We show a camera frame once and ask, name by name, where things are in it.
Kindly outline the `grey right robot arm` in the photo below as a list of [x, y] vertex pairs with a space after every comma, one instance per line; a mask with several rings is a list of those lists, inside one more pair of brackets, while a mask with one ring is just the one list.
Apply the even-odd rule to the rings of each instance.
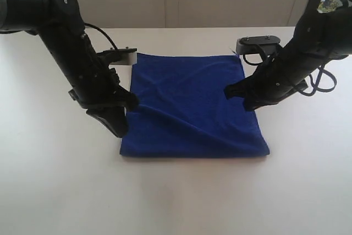
[[333, 88], [321, 88], [319, 83], [326, 75], [335, 84], [336, 77], [325, 69], [326, 64], [351, 54], [351, 8], [306, 12], [285, 46], [273, 35], [242, 37], [235, 53], [261, 57], [252, 75], [224, 88], [227, 99], [243, 98], [246, 111], [276, 105], [295, 93], [310, 97], [331, 92]]

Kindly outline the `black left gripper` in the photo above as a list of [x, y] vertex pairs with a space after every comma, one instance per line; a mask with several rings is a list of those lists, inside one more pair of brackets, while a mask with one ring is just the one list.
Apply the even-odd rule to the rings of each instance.
[[78, 0], [48, 0], [49, 18], [37, 33], [72, 86], [70, 95], [86, 114], [117, 138], [129, 130], [125, 109], [138, 106], [138, 98], [120, 86], [118, 76], [99, 57], [85, 32]]

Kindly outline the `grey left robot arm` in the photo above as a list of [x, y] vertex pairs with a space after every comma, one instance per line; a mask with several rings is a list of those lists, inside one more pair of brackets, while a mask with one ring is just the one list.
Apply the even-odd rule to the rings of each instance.
[[1, 33], [39, 35], [71, 85], [69, 95], [117, 138], [128, 132], [125, 113], [139, 100], [120, 85], [110, 64], [134, 48], [96, 52], [85, 32], [78, 0], [1, 0]]

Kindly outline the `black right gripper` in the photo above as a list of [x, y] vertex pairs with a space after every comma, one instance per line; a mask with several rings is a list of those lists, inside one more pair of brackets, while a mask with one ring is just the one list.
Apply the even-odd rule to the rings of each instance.
[[328, 93], [335, 89], [320, 87], [324, 75], [331, 81], [335, 76], [325, 69], [336, 56], [335, 12], [305, 13], [298, 21], [292, 39], [277, 45], [276, 51], [266, 55], [259, 50], [260, 63], [254, 63], [254, 73], [224, 88], [227, 100], [243, 98], [245, 111], [254, 111], [276, 105], [287, 97], [299, 93], [311, 97], [317, 92]]

